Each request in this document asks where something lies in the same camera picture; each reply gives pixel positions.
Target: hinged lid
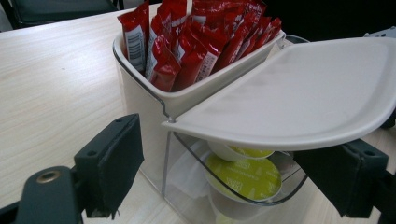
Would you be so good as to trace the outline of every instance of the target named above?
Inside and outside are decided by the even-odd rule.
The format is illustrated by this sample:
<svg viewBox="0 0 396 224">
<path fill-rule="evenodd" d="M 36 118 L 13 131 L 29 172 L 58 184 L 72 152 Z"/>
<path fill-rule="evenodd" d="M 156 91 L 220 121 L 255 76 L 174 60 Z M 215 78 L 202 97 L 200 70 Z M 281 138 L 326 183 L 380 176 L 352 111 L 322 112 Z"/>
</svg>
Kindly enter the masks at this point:
<svg viewBox="0 0 396 224">
<path fill-rule="evenodd" d="M 396 39 L 281 50 L 177 118 L 169 130 L 273 150 L 329 147 L 378 128 L 396 106 Z"/>
</svg>

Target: black chair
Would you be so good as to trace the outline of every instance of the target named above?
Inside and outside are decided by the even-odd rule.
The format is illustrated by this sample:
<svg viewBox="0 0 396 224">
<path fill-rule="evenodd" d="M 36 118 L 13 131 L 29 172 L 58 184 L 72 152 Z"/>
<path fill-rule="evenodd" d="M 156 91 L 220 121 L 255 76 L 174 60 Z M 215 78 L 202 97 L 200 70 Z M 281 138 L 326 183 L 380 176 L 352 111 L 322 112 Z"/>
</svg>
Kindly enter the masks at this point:
<svg viewBox="0 0 396 224">
<path fill-rule="evenodd" d="M 0 0 L 13 29 L 117 11 L 123 0 Z"/>
</svg>

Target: white lid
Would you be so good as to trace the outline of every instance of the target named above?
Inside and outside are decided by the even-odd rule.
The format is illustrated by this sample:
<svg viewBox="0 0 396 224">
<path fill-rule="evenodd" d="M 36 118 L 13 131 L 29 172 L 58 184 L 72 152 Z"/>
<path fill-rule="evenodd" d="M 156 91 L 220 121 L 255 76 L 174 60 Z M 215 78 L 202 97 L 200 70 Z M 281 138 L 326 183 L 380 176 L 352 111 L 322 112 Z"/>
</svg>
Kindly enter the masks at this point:
<svg viewBox="0 0 396 224">
<path fill-rule="evenodd" d="M 281 50 L 177 118 L 169 130 L 273 150 L 330 147 L 378 128 L 396 106 L 396 39 Z"/>
</svg>

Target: green lid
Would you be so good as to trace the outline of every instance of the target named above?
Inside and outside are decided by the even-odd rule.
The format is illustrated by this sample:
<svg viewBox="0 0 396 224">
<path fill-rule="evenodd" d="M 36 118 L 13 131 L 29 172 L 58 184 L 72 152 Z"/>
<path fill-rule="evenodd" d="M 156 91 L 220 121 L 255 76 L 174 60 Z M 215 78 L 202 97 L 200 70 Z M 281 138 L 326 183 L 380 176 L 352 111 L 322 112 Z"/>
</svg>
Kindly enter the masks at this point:
<svg viewBox="0 0 396 224">
<path fill-rule="evenodd" d="M 254 148 L 248 148 L 248 147 L 232 147 L 230 146 L 230 149 L 235 151 L 236 153 L 239 153 L 241 155 L 244 155 L 246 157 L 250 158 L 266 158 L 271 156 L 274 151 L 272 150 L 258 150 Z"/>
<path fill-rule="evenodd" d="M 282 185 L 280 172 L 267 159 L 225 161 L 215 154 L 210 154 L 206 159 L 206 165 L 222 182 L 240 195 L 254 201 L 264 201 L 274 197 Z M 238 200 L 212 175 L 206 176 L 215 189 Z"/>
</svg>

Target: wooden table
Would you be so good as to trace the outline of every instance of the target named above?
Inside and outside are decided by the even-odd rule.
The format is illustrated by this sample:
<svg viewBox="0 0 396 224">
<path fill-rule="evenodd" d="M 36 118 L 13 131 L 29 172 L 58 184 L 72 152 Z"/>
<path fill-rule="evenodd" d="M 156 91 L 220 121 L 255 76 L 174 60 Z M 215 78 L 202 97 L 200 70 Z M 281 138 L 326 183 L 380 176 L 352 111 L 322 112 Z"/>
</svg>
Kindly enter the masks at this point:
<svg viewBox="0 0 396 224">
<path fill-rule="evenodd" d="M 112 42 L 122 12 L 0 34 L 0 207 L 21 197 L 24 181 L 73 156 L 107 124 L 124 115 Z M 363 138 L 389 156 L 396 170 L 396 129 Z M 301 207 L 301 200 L 309 206 Z M 376 223 L 340 218 L 308 180 L 262 223 Z M 138 173 L 115 221 L 86 223 L 185 223 Z"/>
</svg>

